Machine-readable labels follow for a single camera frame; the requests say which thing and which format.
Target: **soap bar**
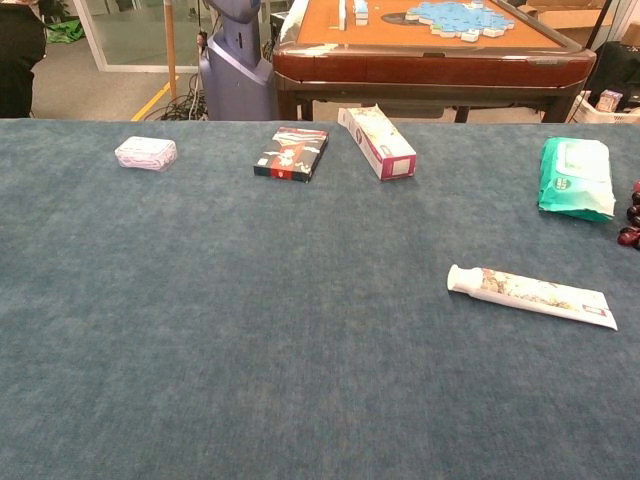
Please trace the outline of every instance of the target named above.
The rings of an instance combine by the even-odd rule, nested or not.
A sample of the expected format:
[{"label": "soap bar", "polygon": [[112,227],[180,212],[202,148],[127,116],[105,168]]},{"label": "soap bar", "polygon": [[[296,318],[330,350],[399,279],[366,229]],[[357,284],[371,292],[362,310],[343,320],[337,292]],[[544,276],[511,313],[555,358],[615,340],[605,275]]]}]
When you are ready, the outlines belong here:
[{"label": "soap bar", "polygon": [[129,137],[115,150],[120,166],[165,171],[178,156],[173,140]]}]

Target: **green wet wipes pack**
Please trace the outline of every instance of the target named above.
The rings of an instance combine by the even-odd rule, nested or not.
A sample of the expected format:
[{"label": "green wet wipes pack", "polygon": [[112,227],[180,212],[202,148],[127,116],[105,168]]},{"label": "green wet wipes pack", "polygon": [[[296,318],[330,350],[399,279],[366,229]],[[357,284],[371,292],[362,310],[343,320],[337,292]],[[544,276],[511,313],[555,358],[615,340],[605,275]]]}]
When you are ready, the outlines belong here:
[{"label": "green wet wipes pack", "polygon": [[542,148],[538,208],[605,222],[613,218],[609,149],[597,140],[553,137]]}]

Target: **game card box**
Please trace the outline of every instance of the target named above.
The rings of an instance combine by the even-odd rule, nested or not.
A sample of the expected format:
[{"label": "game card box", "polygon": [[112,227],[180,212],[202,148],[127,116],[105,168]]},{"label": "game card box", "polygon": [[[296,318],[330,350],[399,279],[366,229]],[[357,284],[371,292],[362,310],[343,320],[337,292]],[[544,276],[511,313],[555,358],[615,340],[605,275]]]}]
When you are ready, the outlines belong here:
[{"label": "game card box", "polygon": [[253,166],[253,173],[306,183],[328,139],[329,133],[322,130],[280,127]]}]

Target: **wooden pole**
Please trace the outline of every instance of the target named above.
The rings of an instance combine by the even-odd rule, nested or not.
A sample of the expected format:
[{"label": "wooden pole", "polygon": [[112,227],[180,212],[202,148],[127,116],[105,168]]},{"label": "wooden pole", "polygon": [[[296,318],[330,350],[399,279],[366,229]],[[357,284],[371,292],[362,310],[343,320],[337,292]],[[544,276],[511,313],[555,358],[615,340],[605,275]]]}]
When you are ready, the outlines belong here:
[{"label": "wooden pole", "polygon": [[163,0],[164,3],[164,30],[167,38],[167,64],[169,65],[169,88],[171,100],[178,97],[176,93],[176,44],[173,33],[173,0]]}]

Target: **white basket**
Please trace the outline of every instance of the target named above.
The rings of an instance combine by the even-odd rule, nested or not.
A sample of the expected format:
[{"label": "white basket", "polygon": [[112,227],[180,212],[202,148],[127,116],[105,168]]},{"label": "white basket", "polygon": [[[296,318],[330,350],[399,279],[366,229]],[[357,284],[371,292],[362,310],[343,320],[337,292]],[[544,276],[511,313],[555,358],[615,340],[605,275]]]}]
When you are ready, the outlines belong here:
[{"label": "white basket", "polygon": [[583,91],[573,101],[570,123],[640,123],[640,113],[599,112],[587,101],[590,91]]}]

